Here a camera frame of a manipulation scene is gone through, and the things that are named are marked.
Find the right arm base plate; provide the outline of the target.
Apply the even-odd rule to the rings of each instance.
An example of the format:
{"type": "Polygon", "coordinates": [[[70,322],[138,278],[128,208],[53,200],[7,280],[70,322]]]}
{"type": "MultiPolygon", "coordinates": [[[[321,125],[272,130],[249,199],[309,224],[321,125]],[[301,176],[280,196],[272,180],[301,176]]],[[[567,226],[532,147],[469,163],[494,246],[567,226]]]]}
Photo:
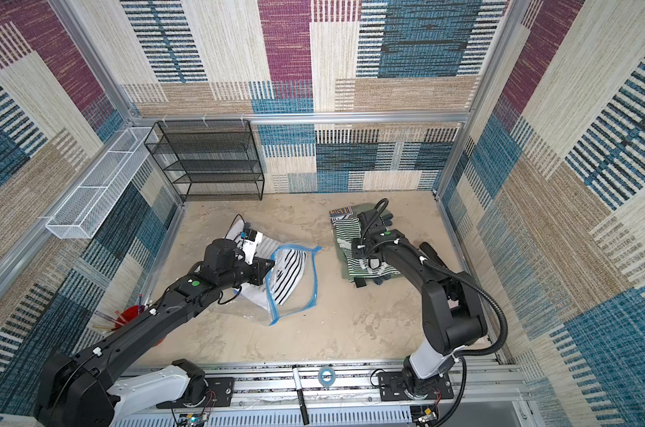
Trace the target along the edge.
{"type": "Polygon", "coordinates": [[[403,372],[379,371],[374,375],[381,401],[451,400],[455,397],[447,374],[412,379],[403,372]]]}

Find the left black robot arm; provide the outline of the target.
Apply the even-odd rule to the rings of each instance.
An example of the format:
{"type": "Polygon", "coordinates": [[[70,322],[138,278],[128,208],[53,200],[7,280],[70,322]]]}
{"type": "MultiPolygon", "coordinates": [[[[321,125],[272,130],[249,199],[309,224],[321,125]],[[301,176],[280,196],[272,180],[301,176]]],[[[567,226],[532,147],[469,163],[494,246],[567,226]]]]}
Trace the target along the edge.
{"type": "Polygon", "coordinates": [[[73,356],[52,355],[41,372],[35,418],[44,426],[111,426],[165,402],[203,407],[210,398],[205,373],[186,359],[132,379],[122,374],[226,290],[262,285],[274,265],[248,257],[231,239],[214,240],[203,260],[137,318],[73,356]]]}

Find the clear vacuum bag blue zipper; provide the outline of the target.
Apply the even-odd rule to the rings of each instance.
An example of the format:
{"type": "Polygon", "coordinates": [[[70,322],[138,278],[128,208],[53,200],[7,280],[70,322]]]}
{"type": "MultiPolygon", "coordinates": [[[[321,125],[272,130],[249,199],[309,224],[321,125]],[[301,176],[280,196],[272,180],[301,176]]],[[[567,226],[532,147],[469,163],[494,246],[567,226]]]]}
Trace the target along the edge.
{"type": "Polygon", "coordinates": [[[257,285],[247,281],[227,292],[219,307],[226,314],[272,326],[282,318],[316,306],[318,277],[315,258],[322,247],[273,239],[237,215],[226,238],[237,243],[240,257],[256,269],[257,285]]]}

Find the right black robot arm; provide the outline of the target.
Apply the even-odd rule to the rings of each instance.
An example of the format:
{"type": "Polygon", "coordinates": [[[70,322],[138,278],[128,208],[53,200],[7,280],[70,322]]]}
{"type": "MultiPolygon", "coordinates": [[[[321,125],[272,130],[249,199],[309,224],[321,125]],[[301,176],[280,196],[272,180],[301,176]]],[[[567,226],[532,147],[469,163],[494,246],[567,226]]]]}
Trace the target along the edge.
{"type": "Polygon", "coordinates": [[[498,352],[509,336],[505,313],[466,272],[448,269],[430,245],[415,247],[404,233],[389,227],[387,199],[357,218],[361,233],[352,239],[352,257],[395,268],[420,292],[423,343],[404,361],[408,396],[421,398],[436,388],[466,356],[498,352]]]}

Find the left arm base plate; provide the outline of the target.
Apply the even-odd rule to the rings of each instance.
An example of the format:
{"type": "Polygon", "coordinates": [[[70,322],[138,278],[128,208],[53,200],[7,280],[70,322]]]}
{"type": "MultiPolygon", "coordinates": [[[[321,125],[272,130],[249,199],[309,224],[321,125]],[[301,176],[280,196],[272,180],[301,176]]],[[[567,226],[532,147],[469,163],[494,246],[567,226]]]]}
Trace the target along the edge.
{"type": "Polygon", "coordinates": [[[202,409],[229,407],[232,403],[235,379],[233,377],[205,377],[203,384],[191,384],[191,391],[178,400],[157,404],[157,409],[202,409]]]}

